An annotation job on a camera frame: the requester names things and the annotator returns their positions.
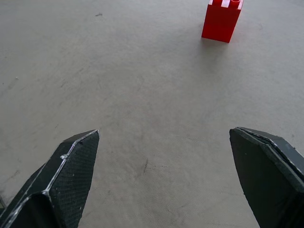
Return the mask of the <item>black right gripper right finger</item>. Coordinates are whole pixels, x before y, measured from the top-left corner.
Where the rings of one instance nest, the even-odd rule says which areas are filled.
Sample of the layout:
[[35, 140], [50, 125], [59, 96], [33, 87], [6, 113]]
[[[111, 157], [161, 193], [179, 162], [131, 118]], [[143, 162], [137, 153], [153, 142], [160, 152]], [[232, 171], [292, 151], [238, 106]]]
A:
[[238, 178], [260, 228], [304, 228], [304, 156], [266, 132], [230, 129]]

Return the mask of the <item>red toy brick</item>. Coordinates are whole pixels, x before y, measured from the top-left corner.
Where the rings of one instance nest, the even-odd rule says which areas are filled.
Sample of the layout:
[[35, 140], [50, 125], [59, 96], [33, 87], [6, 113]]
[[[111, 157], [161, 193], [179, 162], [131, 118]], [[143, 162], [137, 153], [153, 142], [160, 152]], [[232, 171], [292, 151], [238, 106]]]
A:
[[229, 43], [244, 0], [209, 0], [202, 38]]

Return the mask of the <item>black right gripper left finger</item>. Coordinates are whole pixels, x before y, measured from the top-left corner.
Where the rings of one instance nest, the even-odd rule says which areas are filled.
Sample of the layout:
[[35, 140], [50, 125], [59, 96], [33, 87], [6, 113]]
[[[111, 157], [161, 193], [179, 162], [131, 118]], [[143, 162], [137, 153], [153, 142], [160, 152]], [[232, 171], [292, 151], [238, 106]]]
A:
[[65, 139], [5, 207], [0, 228], [78, 228], [98, 144], [98, 130]]

